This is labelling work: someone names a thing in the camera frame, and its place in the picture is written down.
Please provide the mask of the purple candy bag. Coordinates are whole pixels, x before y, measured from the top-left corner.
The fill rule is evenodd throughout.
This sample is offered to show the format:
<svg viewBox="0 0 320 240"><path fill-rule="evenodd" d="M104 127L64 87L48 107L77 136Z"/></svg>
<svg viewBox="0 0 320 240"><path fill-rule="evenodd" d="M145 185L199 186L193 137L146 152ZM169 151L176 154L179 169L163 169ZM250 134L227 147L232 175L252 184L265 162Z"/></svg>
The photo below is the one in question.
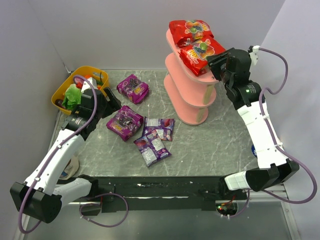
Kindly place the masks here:
<svg viewBox="0 0 320 240"><path fill-rule="evenodd" d="M141 128L144 117L129 106L122 106L117 113L107 122L106 127L120 136L126 142Z"/></svg>
<svg viewBox="0 0 320 240"><path fill-rule="evenodd" d="M116 89L135 105L141 103L150 91L149 85L141 81L134 74L129 75L121 81L116 86Z"/></svg>

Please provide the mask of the red candy bag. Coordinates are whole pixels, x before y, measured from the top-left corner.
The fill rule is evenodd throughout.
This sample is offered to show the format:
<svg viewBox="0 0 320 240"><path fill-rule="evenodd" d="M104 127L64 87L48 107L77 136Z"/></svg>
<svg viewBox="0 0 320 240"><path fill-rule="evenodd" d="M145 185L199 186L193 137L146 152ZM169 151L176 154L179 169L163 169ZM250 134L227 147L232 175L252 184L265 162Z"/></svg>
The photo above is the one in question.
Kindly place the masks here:
<svg viewBox="0 0 320 240"><path fill-rule="evenodd" d="M173 20L168 27L174 44L179 48L189 46L203 37L214 38L210 26L203 20Z"/></svg>
<svg viewBox="0 0 320 240"><path fill-rule="evenodd" d="M204 36L180 49L179 57L195 76L207 73L208 57L221 54L226 49L211 36Z"/></svg>

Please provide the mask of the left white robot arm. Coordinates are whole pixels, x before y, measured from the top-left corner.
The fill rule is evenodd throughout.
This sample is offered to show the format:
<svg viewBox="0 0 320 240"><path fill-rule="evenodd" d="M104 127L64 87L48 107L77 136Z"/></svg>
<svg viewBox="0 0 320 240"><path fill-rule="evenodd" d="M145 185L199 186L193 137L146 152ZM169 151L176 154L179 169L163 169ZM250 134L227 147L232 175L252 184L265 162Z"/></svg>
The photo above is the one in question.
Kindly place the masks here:
<svg viewBox="0 0 320 240"><path fill-rule="evenodd" d="M121 102L110 88L102 91L87 89L77 105L64 120L55 143L40 165L23 182L15 182L10 194L19 215L28 215L44 223L51 223L67 204L93 197L99 189L99 181L88 175L57 187L56 184L68 162L85 143L100 119L121 108Z"/></svg>

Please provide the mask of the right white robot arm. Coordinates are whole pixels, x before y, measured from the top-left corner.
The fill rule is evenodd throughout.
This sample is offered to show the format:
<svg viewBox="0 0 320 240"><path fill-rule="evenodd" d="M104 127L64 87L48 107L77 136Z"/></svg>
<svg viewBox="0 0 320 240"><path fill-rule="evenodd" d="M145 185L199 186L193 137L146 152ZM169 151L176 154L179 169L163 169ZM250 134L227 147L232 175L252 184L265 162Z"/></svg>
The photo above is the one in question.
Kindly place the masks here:
<svg viewBox="0 0 320 240"><path fill-rule="evenodd" d="M257 59L256 52L235 48L207 57L209 69L214 78L223 83L226 96L242 118L257 155L257 168L224 176L222 183L230 191L259 192L282 184L300 168L282 153L282 143L269 121L262 89L250 80L252 61Z"/></svg>

